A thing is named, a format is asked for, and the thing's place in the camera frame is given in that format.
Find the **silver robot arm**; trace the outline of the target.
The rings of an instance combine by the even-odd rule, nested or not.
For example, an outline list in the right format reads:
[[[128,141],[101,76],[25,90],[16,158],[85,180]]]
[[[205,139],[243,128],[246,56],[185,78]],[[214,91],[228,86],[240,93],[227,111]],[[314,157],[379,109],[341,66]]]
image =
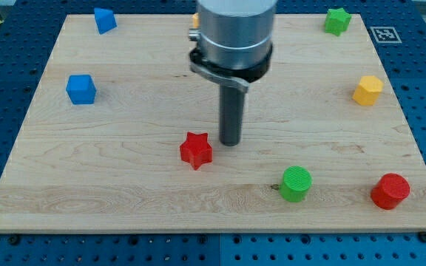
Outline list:
[[[272,49],[277,0],[198,0],[200,60],[224,69],[248,69]]]

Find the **yellow block behind arm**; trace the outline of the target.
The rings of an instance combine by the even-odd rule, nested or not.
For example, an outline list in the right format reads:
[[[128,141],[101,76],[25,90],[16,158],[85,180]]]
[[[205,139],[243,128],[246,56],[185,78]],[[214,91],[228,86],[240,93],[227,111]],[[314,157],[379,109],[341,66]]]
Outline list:
[[[198,28],[199,24],[200,24],[199,14],[198,13],[194,13],[192,15],[192,26],[194,28]]]

